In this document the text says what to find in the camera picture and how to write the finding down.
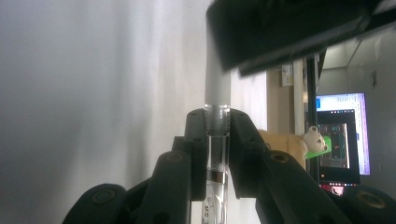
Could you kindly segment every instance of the green object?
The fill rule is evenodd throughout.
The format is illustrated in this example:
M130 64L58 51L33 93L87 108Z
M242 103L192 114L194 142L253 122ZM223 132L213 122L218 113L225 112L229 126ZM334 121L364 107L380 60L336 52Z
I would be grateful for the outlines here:
M327 150L325 151L320 151L320 152L307 152L305 155L306 159L312 159L314 157L327 154L329 152L332 152L332 139L329 136L323 136L324 142L327 146Z

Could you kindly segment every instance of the clear tube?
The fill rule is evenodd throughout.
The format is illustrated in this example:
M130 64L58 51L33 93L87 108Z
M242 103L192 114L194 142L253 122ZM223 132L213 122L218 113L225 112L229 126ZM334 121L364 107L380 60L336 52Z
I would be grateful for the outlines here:
M202 223L225 224L227 223L230 106L205 105L205 121L209 158Z

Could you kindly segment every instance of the screen display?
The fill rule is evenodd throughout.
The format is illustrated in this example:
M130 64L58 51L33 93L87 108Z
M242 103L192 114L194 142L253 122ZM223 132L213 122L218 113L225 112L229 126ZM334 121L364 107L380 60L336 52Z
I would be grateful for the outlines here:
M318 131L327 150L319 158L319 183L359 184L355 110L318 111Z
M355 111L356 137L361 175L370 174L369 145L364 93L317 96L317 111Z

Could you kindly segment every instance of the white backdrop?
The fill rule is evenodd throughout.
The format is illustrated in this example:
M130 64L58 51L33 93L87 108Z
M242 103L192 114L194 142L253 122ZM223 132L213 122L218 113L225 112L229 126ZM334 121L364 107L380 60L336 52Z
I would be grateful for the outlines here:
M87 189L151 175L204 105L209 2L0 0L0 223L61 223ZM265 79L232 78L264 129ZM229 220L258 223L254 201Z

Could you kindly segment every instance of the computer monitor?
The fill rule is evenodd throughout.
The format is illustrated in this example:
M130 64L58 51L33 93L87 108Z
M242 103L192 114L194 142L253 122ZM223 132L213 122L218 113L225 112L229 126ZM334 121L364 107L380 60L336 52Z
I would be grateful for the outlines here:
M317 96L317 111L355 112L356 135L359 155L359 171L361 175L370 174L369 144L366 122L366 103L364 93L348 93Z
M319 156L319 183L359 184L355 110L318 111L318 131L328 146L328 152Z

